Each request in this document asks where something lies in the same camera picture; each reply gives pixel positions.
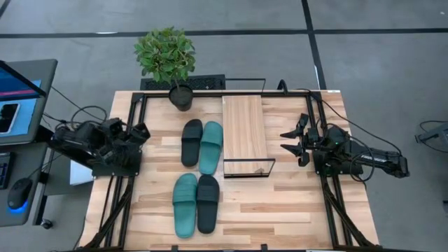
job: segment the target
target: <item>blue light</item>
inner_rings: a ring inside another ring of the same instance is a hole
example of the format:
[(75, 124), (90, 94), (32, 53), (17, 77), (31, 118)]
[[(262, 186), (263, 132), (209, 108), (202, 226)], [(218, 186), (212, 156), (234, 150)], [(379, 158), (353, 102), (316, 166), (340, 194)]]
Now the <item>blue light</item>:
[(27, 205), (28, 205), (28, 200), (25, 203), (23, 203), (23, 205), (21, 207), (19, 207), (18, 209), (11, 209), (10, 207), (8, 207), (8, 209), (13, 214), (21, 214), (21, 213), (25, 212)]

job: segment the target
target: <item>green slipper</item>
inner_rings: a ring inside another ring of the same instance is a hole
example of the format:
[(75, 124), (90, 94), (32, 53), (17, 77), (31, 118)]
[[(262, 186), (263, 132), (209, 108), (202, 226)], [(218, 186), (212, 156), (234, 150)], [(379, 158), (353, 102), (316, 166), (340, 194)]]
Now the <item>green slipper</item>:
[(208, 122), (201, 139), (199, 171), (202, 174), (212, 175), (216, 171), (222, 147), (223, 127), (217, 122)]
[(189, 238), (195, 232), (196, 189), (194, 174), (184, 174), (177, 181), (173, 191), (174, 229), (180, 238)]

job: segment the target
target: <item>black slipper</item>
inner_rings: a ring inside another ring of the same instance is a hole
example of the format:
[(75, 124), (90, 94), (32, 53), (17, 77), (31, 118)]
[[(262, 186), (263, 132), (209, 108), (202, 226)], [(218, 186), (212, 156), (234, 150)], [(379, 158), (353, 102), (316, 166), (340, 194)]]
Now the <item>black slipper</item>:
[(210, 175), (202, 175), (197, 183), (197, 229), (202, 234), (215, 230), (218, 214), (219, 184)]
[(182, 165), (191, 167), (197, 164), (202, 138), (202, 122), (193, 119), (187, 122), (182, 132)]

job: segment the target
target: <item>computer monitor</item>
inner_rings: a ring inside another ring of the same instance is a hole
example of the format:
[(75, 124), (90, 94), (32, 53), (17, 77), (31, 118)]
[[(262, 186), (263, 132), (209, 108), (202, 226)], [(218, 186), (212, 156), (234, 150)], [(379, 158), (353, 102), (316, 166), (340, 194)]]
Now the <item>computer monitor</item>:
[(46, 97), (46, 93), (0, 60), (0, 101)]

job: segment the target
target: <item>wooden table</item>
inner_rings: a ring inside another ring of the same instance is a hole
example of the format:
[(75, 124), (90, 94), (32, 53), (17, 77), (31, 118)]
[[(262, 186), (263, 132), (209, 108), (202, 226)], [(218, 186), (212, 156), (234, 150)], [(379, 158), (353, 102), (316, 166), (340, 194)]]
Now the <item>wooden table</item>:
[[(130, 91), (115, 93), (111, 118), (127, 121), (131, 96)], [(346, 115), (340, 92), (322, 91), (322, 98), (342, 116)], [(313, 107), (315, 115), (318, 115), (317, 105)], [(209, 120), (222, 123), (222, 99), (196, 97), (187, 112), (178, 111), (166, 98), (148, 100), (144, 121), (151, 138), (143, 146), (141, 172), (135, 179), (125, 250), (165, 250), (171, 249), (172, 245), (192, 250), (260, 249), (261, 244), (268, 244), (270, 249), (332, 247), (321, 183), (314, 173), (312, 159), (306, 167), (299, 167), (297, 158), (280, 147), (280, 144), (297, 144), (297, 139), (284, 139), (279, 135), (293, 130), (300, 114), (307, 113), (305, 98), (263, 97), (262, 110), (268, 156), (276, 158), (270, 177), (224, 179), (221, 154), (214, 174), (221, 190), (216, 229), (212, 234), (201, 234), (196, 230), (192, 238), (179, 239), (174, 233), (174, 183), (187, 172), (200, 176), (197, 167), (187, 169), (181, 164), (182, 129), (193, 118), (199, 118), (204, 124)], [(349, 130), (348, 123), (326, 106), (325, 114), (329, 123)], [(348, 175), (339, 177), (348, 215), (366, 238), (377, 244), (364, 185)], [(94, 182), (80, 246), (88, 243), (98, 232), (109, 179), (98, 178)], [(343, 244), (340, 219), (336, 213), (335, 217), (339, 242)], [(119, 217), (115, 222), (112, 245), (118, 243), (120, 224)]]

